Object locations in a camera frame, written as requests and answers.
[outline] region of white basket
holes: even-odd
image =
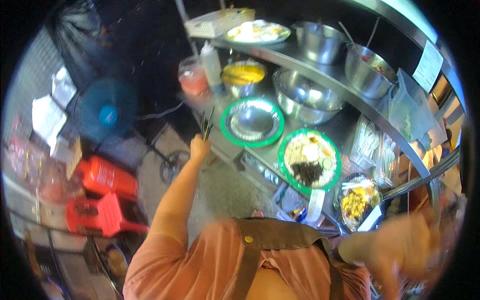
[[[215,38],[243,22],[253,21],[255,10],[233,8],[210,12],[185,22],[185,28],[192,37]]]

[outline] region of chopsticks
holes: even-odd
[[[203,141],[206,141],[208,140],[208,136],[210,135],[210,131],[212,130],[212,127],[213,127],[213,124],[211,125],[211,121],[212,121],[212,116],[213,116],[213,112],[215,111],[215,106],[212,107],[212,112],[210,113],[210,117],[208,117],[208,123],[207,123],[207,126],[205,126],[205,112],[203,111],[202,112],[202,123],[200,124],[201,125],[201,135],[200,137],[202,138]]]

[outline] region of pink shirt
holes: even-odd
[[[169,236],[149,234],[130,263],[123,295],[126,300],[230,299],[242,255],[234,220],[207,226],[188,251]],[[262,251],[258,267],[278,269],[298,299],[329,298],[329,264],[315,246]],[[347,299],[370,299],[366,268],[336,267]]]

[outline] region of red plastic stool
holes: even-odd
[[[79,199],[67,203],[67,227],[70,232],[101,231],[112,237],[120,231],[148,232],[149,227],[128,221],[120,207],[118,196],[109,192],[100,200]]]

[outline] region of hand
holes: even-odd
[[[433,211],[398,216],[371,235],[365,265],[382,285],[385,299],[398,299],[399,275],[425,279],[426,263],[440,241],[438,230],[430,228],[432,219]]]
[[[210,153],[210,147],[210,142],[204,142],[200,135],[197,134],[190,142],[190,160],[201,165]]]

